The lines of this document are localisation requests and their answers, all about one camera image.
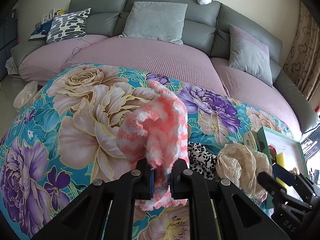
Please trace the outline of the cream lace scrunchie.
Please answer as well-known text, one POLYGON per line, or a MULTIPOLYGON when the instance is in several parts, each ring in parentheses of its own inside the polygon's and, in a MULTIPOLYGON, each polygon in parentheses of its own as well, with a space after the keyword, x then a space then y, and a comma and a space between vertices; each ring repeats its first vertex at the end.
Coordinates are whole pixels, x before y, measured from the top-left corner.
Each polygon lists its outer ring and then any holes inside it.
POLYGON ((261 202, 267 198, 267 191, 257 181, 260 172, 272 175, 266 154, 251 151, 242 144, 226 144, 217 155, 216 171, 220 178, 229 179, 244 190, 249 198, 261 202))

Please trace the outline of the black white leopard scrunchie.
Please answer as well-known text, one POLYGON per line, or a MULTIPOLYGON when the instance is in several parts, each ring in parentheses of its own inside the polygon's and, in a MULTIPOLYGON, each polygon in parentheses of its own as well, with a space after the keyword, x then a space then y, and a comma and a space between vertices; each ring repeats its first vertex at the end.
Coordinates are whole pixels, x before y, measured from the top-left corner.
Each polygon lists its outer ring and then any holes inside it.
POLYGON ((189 166, 204 178, 213 180, 216 177, 216 156, 198 142, 188 142, 189 166))

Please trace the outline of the pink white striped fluffy cloth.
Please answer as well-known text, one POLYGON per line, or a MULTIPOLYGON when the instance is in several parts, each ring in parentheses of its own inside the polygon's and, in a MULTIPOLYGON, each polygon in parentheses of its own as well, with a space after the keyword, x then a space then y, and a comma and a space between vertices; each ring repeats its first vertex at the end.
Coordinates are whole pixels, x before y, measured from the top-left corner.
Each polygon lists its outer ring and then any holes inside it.
POLYGON ((178 159, 188 161, 188 111, 178 96, 155 80, 147 81, 153 99, 129 113, 121 124, 116 145, 128 163, 135 166, 146 159, 155 171, 155 191, 150 200, 137 200, 143 211, 186 205, 174 200, 169 177, 178 159))

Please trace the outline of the yellow green scouring sponge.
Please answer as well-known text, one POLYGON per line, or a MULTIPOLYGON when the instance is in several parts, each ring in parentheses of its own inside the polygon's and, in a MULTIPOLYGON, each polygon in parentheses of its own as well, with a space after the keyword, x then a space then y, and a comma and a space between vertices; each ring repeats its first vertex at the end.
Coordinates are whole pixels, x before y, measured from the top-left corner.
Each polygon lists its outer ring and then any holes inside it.
POLYGON ((284 154, 283 152, 278 153, 275 157, 276 160, 276 174, 274 177, 276 178, 276 181, 285 189, 287 189, 287 185, 279 178, 279 176, 283 175, 283 172, 285 170, 284 168, 284 154))

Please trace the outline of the teal rimmed white tray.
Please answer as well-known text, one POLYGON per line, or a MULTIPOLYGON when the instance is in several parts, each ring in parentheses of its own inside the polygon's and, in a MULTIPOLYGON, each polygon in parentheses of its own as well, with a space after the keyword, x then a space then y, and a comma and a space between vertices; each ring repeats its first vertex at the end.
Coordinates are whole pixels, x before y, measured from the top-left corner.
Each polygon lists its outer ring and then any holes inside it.
POLYGON ((304 154, 298 141, 264 126, 257 131, 257 136, 259 150, 267 155, 270 164, 272 164, 272 155, 268 147, 273 146, 277 154, 283 153, 286 170, 291 171, 297 168, 299 173, 308 176, 304 154))

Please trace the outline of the beige patterned curtain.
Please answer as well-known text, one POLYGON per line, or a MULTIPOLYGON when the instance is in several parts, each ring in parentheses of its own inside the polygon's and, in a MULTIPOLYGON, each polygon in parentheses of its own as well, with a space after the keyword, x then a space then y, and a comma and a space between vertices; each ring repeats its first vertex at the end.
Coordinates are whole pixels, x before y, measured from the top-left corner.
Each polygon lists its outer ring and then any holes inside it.
POLYGON ((295 40, 283 70, 310 100, 319 86, 319 26, 303 3, 295 40))

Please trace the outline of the grey mauve right cushion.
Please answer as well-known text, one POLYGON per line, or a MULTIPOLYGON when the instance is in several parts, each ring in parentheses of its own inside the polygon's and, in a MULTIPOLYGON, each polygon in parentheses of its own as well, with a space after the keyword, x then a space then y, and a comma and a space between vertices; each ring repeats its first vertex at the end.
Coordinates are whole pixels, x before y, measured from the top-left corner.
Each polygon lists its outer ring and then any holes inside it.
POLYGON ((246 72, 271 87, 273 81, 268 46, 232 24, 229 25, 229 33, 228 66, 246 72))

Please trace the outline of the mauve sofa seat cover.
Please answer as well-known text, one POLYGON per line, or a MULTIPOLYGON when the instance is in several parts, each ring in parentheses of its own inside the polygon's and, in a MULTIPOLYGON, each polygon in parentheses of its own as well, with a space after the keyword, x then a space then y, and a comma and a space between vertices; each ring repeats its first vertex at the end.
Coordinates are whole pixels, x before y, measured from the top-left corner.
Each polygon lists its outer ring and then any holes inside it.
POLYGON ((231 68, 228 61, 208 57, 190 46, 156 40, 86 35, 46 44, 29 41, 11 50, 25 81, 44 85, 64 69, 79 63, 99 63, 161 74, 208 88, 247 103, 287 124, 293 138, 302 136, 299 121, 280 93, 246 72, 231 68))

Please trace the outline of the grey leather sofa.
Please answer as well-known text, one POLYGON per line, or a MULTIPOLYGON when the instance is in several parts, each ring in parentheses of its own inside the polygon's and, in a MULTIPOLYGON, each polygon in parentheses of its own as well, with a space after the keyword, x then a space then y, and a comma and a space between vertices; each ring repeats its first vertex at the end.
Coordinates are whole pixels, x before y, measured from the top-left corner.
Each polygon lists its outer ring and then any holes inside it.
POLYGON ((248 32, 269 48, 273 85, 289 102, 299 121, 302 136, 319 126, 319 117, 297 86, 279 65, 282 42, 266 29, 232 8, 213 1, 199 5, 197 0, 71 0, 69 12, 91 8, 86 22, 86 35, 120 37, 135 2, 171 2, 187 4, 182 33, 183 44, 229 62, 231 38, 229 25, 248 32))

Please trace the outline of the dark blue cushion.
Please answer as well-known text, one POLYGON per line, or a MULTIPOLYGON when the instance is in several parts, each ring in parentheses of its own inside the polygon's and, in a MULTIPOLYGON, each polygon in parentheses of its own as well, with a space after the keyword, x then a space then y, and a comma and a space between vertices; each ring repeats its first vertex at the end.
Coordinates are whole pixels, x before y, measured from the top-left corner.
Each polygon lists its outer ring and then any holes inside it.
POLYGON ((28 41, 45 40, 52 26, 52 20, 45 22, 35 31, 33 31, 28 39, 28 41))

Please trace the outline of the black white patterned cushion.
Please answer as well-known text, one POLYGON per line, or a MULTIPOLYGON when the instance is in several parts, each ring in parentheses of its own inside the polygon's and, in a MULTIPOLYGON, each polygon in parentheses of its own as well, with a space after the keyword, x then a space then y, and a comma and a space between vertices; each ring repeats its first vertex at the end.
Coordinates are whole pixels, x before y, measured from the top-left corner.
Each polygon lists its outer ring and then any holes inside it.
POLYGON ((46 44, 85 36, 86 22, 90 12, 91 8, 87 8, 56 16, 48 31, 46 44))

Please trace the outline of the grey centre cushion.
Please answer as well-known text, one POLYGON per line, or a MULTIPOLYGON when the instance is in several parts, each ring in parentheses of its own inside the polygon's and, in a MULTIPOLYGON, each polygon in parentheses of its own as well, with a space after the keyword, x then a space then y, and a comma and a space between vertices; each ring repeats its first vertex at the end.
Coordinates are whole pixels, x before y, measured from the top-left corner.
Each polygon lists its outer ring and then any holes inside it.
POLYGON ((187 7, 183 3, 135 2, 120 37, 182 45, 187 7))

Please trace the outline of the books behind sofa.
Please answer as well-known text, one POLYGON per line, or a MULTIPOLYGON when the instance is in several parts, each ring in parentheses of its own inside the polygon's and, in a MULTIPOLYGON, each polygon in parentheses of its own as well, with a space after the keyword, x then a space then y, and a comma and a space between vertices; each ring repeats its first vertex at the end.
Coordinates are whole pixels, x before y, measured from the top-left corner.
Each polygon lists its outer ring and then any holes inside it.
POLYGON ((35 29, 38 29, 42 24, 49 22, 56 16, 63 15, 66 12, 66 9, 56 10, 53 8, 48 14, 42 16, 41 21, 35 25, 35 29))

